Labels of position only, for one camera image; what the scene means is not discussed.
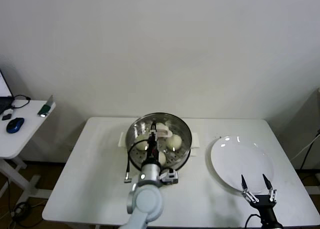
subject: power cord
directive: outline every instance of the power cord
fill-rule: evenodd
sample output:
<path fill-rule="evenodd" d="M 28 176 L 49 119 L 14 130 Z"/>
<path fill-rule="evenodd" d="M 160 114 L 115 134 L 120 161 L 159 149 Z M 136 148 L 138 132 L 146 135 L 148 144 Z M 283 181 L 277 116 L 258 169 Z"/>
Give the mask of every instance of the power cord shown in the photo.
<path fill-rule="evenodd" d="M 320 134 L 318 134 L 318 136 L 316 136 L 308 145 L 306 145 L 294 157 L 292 157 L 290 159 L 290 162 L 292 162 L 294 159 L 296 159 L 305 149 L 307 149 L 311 144 L 313 144 L 319 137 L 320 137 Z"/>
<path fill-rule="evenodd" d="M 248 222 L 250 221 L 250 219 L 251 219 L 252 217 L 261 218 L 258 214 L 251 214 L 251 215 L 248 217 L 248 219 L 246 220 L 246 222 L 245 222 L 244 229 L 247 229 Z"/>
<path fill-rule="evenodd" d="M 301 181 L 303 182 L 305 179 L 310 178 L 312 176 L 314 176 L 315 174 L 310 174 L 310 175 L 306 175 L 304 177 L 301 178 Z"/>
<path fill-rule="evenodd" d="M 129 172 L 130 172 L 130 159 L 131 159 L 130 153 L 131 153 L 132 149 L 133 149 L 136 145 L 138 145 L 139 143 L 147 142 L 147 141 L 148 141 L 148 139 L 139 140 L 139 141 L 137 141 L 136 143 L 134 143 L 134 144 L 130 147 L 130 149 L 128 150 L 128 158 L 127 158 L 126 171 L 125 171 L 126 173 L 129 173 Z"/>
<path fill-rule="evenodd" d="M 25 107 L 26 105 L 28 105 L 28 104 L 30 103 L 30 101 L 31 101 L 31 98 L 30 98 L 29 96 L 21 95 L 21 94 L 19 94 L 19 95 L 15 95 L 15 96 L 13 97 L 13 99 L 16 99 L 17 97 L 24 97 L 24 98 L 27 100 L 27 103 L 25 103 L 25 104 L 24 104 L 24 105 L 22 105 L 22 106 L 15 106 L 15 105 L 11 105 L 11 106 L 10 106 L 10 108 L 11 108 L 11 109 L 19 109 L 19 108 L 23 108 L 23 107 Z"/>
<path fill-rule="evenodd" d="M 18 203 L 12 210 L 11 210 L 11 206 L 10 206 L 10 182 L 9 179 L 7 178 L 7 183 L 8 183 L 8 209 L 9 209 L 9 213 L 11 215 L 12 221 L 15 222 L 16 224 L 18 224 L 20 227 L 22 228 L 33 228 L 36 225 L 40 224 L 43 219 L 41 219 L 40 221 L 38 221 L 37 223 L 33 224 L 33 225 L 23 225 L 21 224 L 21 221 L 25 220 L 31 213 L 32 208 L 36 208 L 36 207 L 42 207 L 45 206 L 41 203 L 31 206 L 27 201 L 24 202 L 20 202 Z"/>
<path fill-rule="evenodd" d="M 302 164 L 301 164 L 301 166 L 300 166 L 300 170 L 304 167 L 305 162 L 306 162 L 306 159 L 307 159 L 307 157 L 308 157 L 308 154 L 309 154 L 309 152 L 311 151 L 311 148 L 312 148 L 313 144 L 315 143 L 315 141 L 316 141 L 316 139 L 317 139 L 318 137 L 320 137 L 320 130 L 319 130 L 318 133 L 315 135 L 313 142 L 310 144 L 309 149 L 308 149 L 308 151 L 306 152 L 306 154 L 305 154 L 305 156 L 304 156 L 304 159 L 303 159 L 303 162 L 302 162 Z"/>

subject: metal rim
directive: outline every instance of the metal rim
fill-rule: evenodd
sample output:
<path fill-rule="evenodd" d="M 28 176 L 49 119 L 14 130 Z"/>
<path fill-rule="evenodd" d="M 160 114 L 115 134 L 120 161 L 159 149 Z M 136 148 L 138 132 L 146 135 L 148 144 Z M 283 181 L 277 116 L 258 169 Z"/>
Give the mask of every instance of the metal rim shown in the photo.
<path fill-rule="evenodd" d="M 189 153 L 187 154 L 187 157 L 186 157 L 185 161 L 176 169 L 176 171 L 178 171 L 178 170 L 180 170 L 180 169 L 187 163 L 187 161 L 188 161 L 188 159 L 189 159 L 189 157 L 190 157 L 190 154 L 191 154 L 191 145 L 192 145 L 192 133 L 191 133 L 191 130 L 190 130 L 189 126 L 187 125 L 187 123 L 186 123 L 183 119 L 181 119 L 180 117 L 178 117 L 178 116 L 176 116 L 176 115 L 173 115 L 173 114 L 170 114 L 170 113 L 166 113 L 166 112 L 153 112 L 153 113 L 146 114 L 146 115 L 144 115 L 144 116 L 142 116 L 142 117 L 139 117 L 137 120 L 135 120 L 135 121 L 129 126 L 129 128 L 131 128 L 132 126 L 134 126 L 138 121 L 140 121 L 140 120 L 142 120 L 142 119 L 144 119 L 144 118 L 146 118 L 146 117 L 149 117 L 149 116 L 151 116 L 151 115 L 154 115 L 154 114 L 158 114 L 158 115 L 159 115 L 159 114 L 168 115 L 168 116 L 177 118 L 178 120 L 180 120 L 180 121 L 186 126 L 187 131 L 188 131 L 188 133 L 189 133 L 189 135 L 190 135 L 190 145 L 188 146 L 188 147 L 189 147 Z M 130 160 L 130 162 L 132 163 L 132 165 L 133 165 L 136 169 L 138 169 L 139 171 L 141 171 L 141 168 L 137 166 L 137 164 L 132 160 L 132 158 L 131 158 L 130 156 L 129 156 L 129 160 Z"/>

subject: white table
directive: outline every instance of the white table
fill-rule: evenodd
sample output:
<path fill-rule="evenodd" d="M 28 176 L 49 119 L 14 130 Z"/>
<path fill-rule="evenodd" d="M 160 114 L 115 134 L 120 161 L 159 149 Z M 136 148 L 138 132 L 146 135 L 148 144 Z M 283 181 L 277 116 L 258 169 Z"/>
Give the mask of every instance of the white table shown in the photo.
<path fill-rule="evenodd" d="M 15 100 L 13 104 L 19 107 L 26 102 L 26 100 Z M 0 115 L 0 172 L 9 178 L 9 182 L 13 181 L 23 189 L 23 193 L 17 203 L 24 202 L 29 197 L 47 199 L 52 192 L 52 190 L 37 189 L 35 187 L 40 179 L 39 175 L 34 175 L 32 179 L 28 181 L 19 174 L 20 168 L 25 169 L 27 167 L 27 165 L 18 157 L 19 153 L 48 117 L 40 117 L 37 115 L 38 111 L 45 103 L 46 101 L 43 100 L 31 100 L 28 105 L 15 109 L 11 120 L 14 118 L 24 118 L 24 123 L 20 130 L 13 134 L 9 134 L 6 131 L 10 120 L 1 120 L 2 114 Z M 17 164 L 17 167 L 12 168 L 4 159 L 13 160 Z M 0 190 L 0 197 L 7 188 L 8 183 Z"/>
<path fill-rule="evenodd" d="M 118 147 L 118 141 L 135 119 L 92 117 L 87 121 L 44 208 L 45 220 L 99 225 L 128 221 L 126 203 L 132 185 L 124 184 L 127 153 Z M 275 171 L 272 185 L 278 189 L 274 211 L 283 226 L 320 224 L 317 209 L 264 120 L 184 121 L 198 134 L 200 148 L 193 149 L 197 156 L 190 157 L 179 171 L 179 183 L 161 187 L 164 211 L 150 226 L 238 228 L 244 227 L 250 214 L 258 212 L 213 171 L 210 148 L 217 138 L 227 135 L 254 138 L 267 149 Z M 248 226 L 261 227 L 260 220 L 253 217 Z"/>

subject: white plate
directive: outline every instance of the white plate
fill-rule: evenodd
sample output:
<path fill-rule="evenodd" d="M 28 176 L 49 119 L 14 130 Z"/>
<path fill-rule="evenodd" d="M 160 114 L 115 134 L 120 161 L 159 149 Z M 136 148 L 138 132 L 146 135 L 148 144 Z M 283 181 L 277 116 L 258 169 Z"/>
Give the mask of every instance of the white plate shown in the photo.
<path fill-rule="evenodd" d="M 216 141 L 211 161 L 219 177 L 232 188 L 242 191 L 241 175 L 248 189 L 259 193 L 266 189 L 263 174 L 272 182 L 272 162 L 259 145 L 243 136 L 226 136 Z"/>

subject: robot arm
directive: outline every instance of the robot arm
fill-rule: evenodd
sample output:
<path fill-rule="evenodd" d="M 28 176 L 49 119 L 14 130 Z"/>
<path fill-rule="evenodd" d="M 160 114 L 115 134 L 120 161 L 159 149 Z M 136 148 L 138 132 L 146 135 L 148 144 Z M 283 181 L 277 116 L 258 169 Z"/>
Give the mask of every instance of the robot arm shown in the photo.
<path fill-rule="evenodd" d="M 131 193 L 132 205 L 128 205 L 127 210 L 132 211 L 132 215 L 127 224 L 120 229 L 146 229 L 148 222 L 156 220 L 163 212 L 160 190 L 155 185 L 147 184 Z"/>
<path fill-rule="evenodd" d="M 242 195 L 249 202 L 250 206 L 257 209 L 260 214 L 262 229 L 283 229 L 283 226 L 278 222 L 274 206 L 276 205 L 276 193 L 277 190 L 273 189 L 271 182 L 263 174 L 263 179 L 267 189 L 269 190 L 268 195 L 253 195 L 247 187 L 247 183 L 243 175 L 242 179 Z"/>
<path fill-rule="evenodd" d="M 175 170 L 167 169 L 160 174 L 161 165 L 159 163 L 157 139 L 158 134 L 154 121 L 147 140 L 146 159 L 142 163 L 138 182 L 133 185 L 127 201 L 127 212 L 132 215 L 129 221 L 120 227 L 121 229 L 147 228 L 148 223 L 160 217 L 164 209 L 159 188 L 164 184 L 178 183 L 178 173 Z M 128 171 L 124 182 L 131 182 Z"/>

